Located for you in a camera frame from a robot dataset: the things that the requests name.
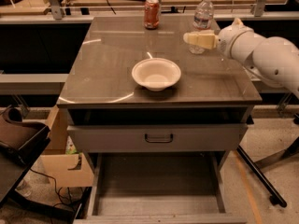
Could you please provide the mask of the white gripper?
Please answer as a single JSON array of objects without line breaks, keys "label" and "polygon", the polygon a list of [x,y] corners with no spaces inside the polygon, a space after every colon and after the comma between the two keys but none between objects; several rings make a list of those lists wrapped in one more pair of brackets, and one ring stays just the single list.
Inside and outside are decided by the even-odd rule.
[{"label": "white gripper", "polygon": [[187,44],[203,49],[217,47],[219,52],[230,59],[246,60],[254,49],[264,41],[264,37],[256,34],[239,18],[235,18],[233,23],[221,29],[218,35],[213,30],[190,32],[183,35],[183,40]]}]

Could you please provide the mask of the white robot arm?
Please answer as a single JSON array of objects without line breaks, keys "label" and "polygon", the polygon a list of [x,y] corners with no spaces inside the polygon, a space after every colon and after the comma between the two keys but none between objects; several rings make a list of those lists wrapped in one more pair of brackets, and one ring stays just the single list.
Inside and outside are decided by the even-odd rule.
[{"label": "white robot arm", "polygon": [[193,31],[185,33],[183,40],[203,49],[217,49],[268,86],[283,87],[299,98],[299,50],[291,41],[258,35],[239,18],[217,35],[212,30]]}]

